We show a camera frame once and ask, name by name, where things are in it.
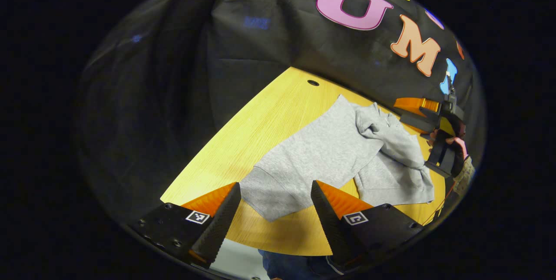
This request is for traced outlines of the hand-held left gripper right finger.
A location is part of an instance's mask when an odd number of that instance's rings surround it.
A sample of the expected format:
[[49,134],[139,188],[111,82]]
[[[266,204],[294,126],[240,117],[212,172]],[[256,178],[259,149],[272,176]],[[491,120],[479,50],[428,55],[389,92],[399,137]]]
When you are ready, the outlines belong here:
[[311,200],[331,248],[334,267],[371,267],[399,253],[423,230],[391,204],[372,206],[315,180]]

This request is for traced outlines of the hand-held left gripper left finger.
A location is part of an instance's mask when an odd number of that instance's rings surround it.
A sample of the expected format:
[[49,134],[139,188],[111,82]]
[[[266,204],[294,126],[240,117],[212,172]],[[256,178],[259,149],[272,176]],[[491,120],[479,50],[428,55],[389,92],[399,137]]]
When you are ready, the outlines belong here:
[[241,200],[240,183],[232,182],[182,205],[163,203],[132,220],[130,227],[169,256],[208,269]]

